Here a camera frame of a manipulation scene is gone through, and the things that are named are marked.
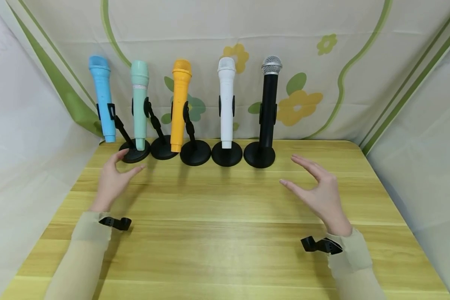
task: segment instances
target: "white microphone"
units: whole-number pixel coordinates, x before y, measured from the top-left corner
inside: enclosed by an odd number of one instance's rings
[[[218,62],[220,79],[220,139],[222,149],[231,149],[233,140],[233,80],[235,78],[235,61],[231,57],[223,57]]]

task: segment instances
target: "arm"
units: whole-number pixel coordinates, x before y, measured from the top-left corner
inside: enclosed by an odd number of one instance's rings
[[[48,286],[45,300],[92,299],[112,228],[98,223],[109,214],[84,212],[70,246]]]
[[[385,294],[373,274],[372,259],[363,235],[352,228],[345,216],[333,174],[311,160],[298,155],[292,161],[304,167],[318,181],[312,190],[304,190],[288,180],[280,180],[319,217],[327,228],[327,237],[343,252],[329,255],[328,266],[341,300],[383,300]]]
[[[89,300],[95,293],[105,251],[112,228],[98,223],[108,217],[115,199],[125,190],[130,180],[142,169],[135,167],[119,173],[116,163],[128,149],[112,155],[105,163],[98,183],[97,196],[88,212],[80,217],[73,231],[67,253],[48,286],[45,300]]]

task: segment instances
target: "green stripe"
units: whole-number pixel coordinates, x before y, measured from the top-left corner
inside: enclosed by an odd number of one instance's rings
[[[121,51],[120,47],[118,47],[117,41],[115,40],[115,36],[113,35],[112,26],[110,25],[110,17],[108,15],[108,0],[102,0],[100,3],[100,11],[102,14],[102,25],[104,26],[106,35],[108,37],[108,41],[112,44],[113,49],[117,53],[118,57],[128,66],[131,67],[132,64],[125,57],[125,54]]]
[[[63,101],[63,104],[70,113],[72,119],[84,127],[89,132],[98,135],[102,135],[102,126],[98,120],[98,116],[93,110],[88,107],[88,105],[83,102],[83,100],[78,96],[77,92],[70,85],[68,80],[63,76],[57,66],[54,64],[52,59],[46,54],[44,48],[38,43],[29,29],[25,26],[22,20],[17,16],[15,11],[10,7],[15,18],[17,19],[20,27],[22,28],[25,36],[28,38],[33,50],[35,51],[40,63],[44,67],[48,77],[52,81],[58,95]]]
[[[380,125],[379,129],[374,133],[372,138],[367,142],[365,147],[363,148],[363,153],[365,155],[370,152],[370,149],[374,145],[374,143],[377,141],[377,139],[382,135],[383,131],[386,129],[386,127],[390,124],[390,122],[396,117],[396,115],[399,113],[399,111],[402,109],[402,107],[405,105],[405,103],[408,101],[408,99],[412,96],[412,94],[415,92],[415,90],[418,88],[418,86],[421,84],[421,82],[425,79],[425,77],[430,73],[430,71],[434,68],[434,66],[439,62],[440,58],[449,50],[450,48],[450,36],[445,41],[445,43],[442,45],[442,47],[438,50],[437,54],[433,57],[433,59],[428,63],[427,67],[420,73],[420,76],[415,80],[415,82],[412,84],[412,86],[408,89],[408,91],[405,93],[405,95],[400,99],[398,104],[393,108],[392,112],[388,115],[387,119]]]
[[[370,38],[368,38],[367,43],[364,44],[363,48],[359,51],[359,53],[357,53],[342,69],[342,72],[340,72],[340,75],[338,76],[338,100],[335,104],[335,107],[333,108],[332,114],[330,115],[330,117],[328,118],[328,120],[326,121],[326,123],[320,128],[318,129],[316,132],[312,133],[311,135],[304,137],[302,140],[305,139],[311,139],[314,136],[318,135],[320,132],[322,132],[323,130],[327,129],[327,127],[330,126],[330,124],[333,122],[333,119],[335,119],[336,115],[338,114],[338,111],[340,110],[340,107],[342,105],[342,101],[344,98],[344,94],[345,94],[345,89],[344,89],[344,80],[345,80],[345,75],[347,74],[348,70],[358,61],[361,59],[361,57],[364,56],[365,53],[367,53],[367,51],[371,48],[371,46],[373,45],[373,42],[376,40],[378,34],[380,33],[380,31],[382,31],[383,26],[385,25],[387,18],[388,18],[388,13],[390,12],[390,8],[392,7],[392,0],[385,0],[385,2],[383,3],[383,9],[382,9],[382,13],[380,15],[380,18],[377,22],[377,25],[375,26],[375,28],[373,29],[373,33],[371,34]]]
[[[425,50],[425,52],[423,53],[422,57],[420,57],[420,59],[418,60],[418,62],[415,64],[415,66],[413,67],[413,69],[411,70],[411,72],[408,74],[408,76],[406,77],[405,81],[402,83],[402,85],[400,86],[400,88],[398,89],[398,91],[395,93],[395,95],[393,95],[392,100],[390,100],[387,104],[387,106],[385,107],[385,109],[382,111],[382,113],[380,114],[380,116],[377,118],[377,120],[375,121],[375,123],[373,123],[372,127],[370,128],[370,130],[367,132],[367,134],[365,135],[365,137],[363,138],[363,140],[360,142],[360,144],[358,146],[361,146],[362,143],[367,139],[367,137],[370,135],[370,133],[372,132],[372,130],[375,128],[375,126],[377,125],[377,123],[380,121],[380,119],[383,117],[383,115],[386,113],[386,111],[388,110],[388,108],[390,107],[390,105],[392,105],[392,103],[395,101],[395,98],[398,96],[398,94],[402,91],[402,89],[405,87],[405,85],[408,83],[408,81],[410,80],[410,78],[412,77],[413,73],[417,70],[418,66],[420,66],[420,64],[422,63],[422,61],[425,59],[425,57],[427,56],[427,54],[430,52],[430,50],[433,48],[433,46],[437,43],[438,39],[440,38],[440,36],[442,35],[443,31],[445,31],[445,29],[447,28],[447,26],[450,23],[450,18],[448,18],[447,22],[445,22],[445,24],[442,26],[442,28],[440,29],[440,31],[437,33],[437,35],[433,38],[432,42],[430,43],[430,45],[427,47],[427,49]]]
[[[70,72],[70,74],[73,76],[73,78],[77,81],[77,83],[79,84],[80,88],[82,88],[83,92],[85,92],[85,94],[87,95],[88,99],[90,100],[90,103],[92,103],[93,105],[95,105],[95,101],[93,101],[92,97],[90,97],[90,95],[88,94],[88,92],[86,91],[85,87],[83,87],[82,83],[80,82],[80,80],[78,80],[78,77],[75,75],[75,73],[72,71],[71,67],[67,64],[67,62],[65,61],[65,59],[63,58],[63,56],[60,54],[60,52],[58,51],[57,47],[55,47],[55,45],[52,43],[52,40],[48,37],[48,35],[45,33],[44,29],[42,28],[42,26],[40,26],[40,24],[38,23],[37,19],[35,19],[35,17],[32,15],[32,12],[30,12],[30,10],[28,9],[28,7],[25,5],[25,3],[23,2],[23,0],[18,0],[19,3],[22,5],[23,9],[28,13],[28,15],[30,16],[30,19],[32,19],[32,21],[35,23],[35,26],[37,26],[37,28],[39,29],[39,31],[42,33],[42,35],[45,37],[46,41],[50,44],[50,46],[52,47],[52,49],[55,51],[55,53],[58,55],[58,57],[60,58],[60,60],[62,61],[62,63],[64,64],[64,66],[67,68],[67,70]]]

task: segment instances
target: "wood grain surface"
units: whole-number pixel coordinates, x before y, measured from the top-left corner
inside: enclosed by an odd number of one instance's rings
[[[238,143],[243,149],[250,140]],[[43,297],[95,196],[102,165],[119,146],[99,146],[2,299]],[[337,176],[345,212],[363,233],[389,299],[450,299],[356,145],[289,140],[274,141],[274,148],[276,161],[265,170],[243,159],[231,168],[212,159],[188,167],[178,156],[157,161],[149,155],[140,162],[145,170],[112,209],[116,218],[131,218],[132,228],[114,231],[95,299],[338,299],[326,255],[306,253],[300,243],[308,235],[322,237],[323,225],[278,183],[316,184],[290,160],[294,153]]]

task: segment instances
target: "mint green microphone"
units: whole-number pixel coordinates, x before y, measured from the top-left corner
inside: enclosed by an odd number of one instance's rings
[[[147,138],[147,116],[144,104],[148,89],[148,66],[145,61],[134,60],[130,69],[133,88],[133,124],[135,127],[135,145],[138,151],[145,150]]]

